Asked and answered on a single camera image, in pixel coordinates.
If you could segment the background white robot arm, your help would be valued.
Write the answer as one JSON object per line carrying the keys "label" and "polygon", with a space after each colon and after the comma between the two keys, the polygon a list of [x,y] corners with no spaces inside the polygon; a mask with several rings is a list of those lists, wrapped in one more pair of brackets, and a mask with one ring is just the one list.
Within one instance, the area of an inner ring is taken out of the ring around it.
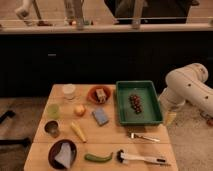
{"label": "background white robot arm", "polygon": [[15,14],[21,20],[25,20],[29,16],[30,8],[34,0],[23,0],[22,5],[15,10]]}

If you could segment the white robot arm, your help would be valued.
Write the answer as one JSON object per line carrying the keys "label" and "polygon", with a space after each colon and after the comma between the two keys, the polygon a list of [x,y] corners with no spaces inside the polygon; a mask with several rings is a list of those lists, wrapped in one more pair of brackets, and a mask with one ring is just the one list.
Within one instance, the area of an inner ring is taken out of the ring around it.
{"label": "white robot arm", "polygon": [[186,101],[213,120],[213,88],[205,84],[208,76],[208,70],[200,63],[174,69],[166,75],[166,88],[159,96],[165,126],[173,122]]}

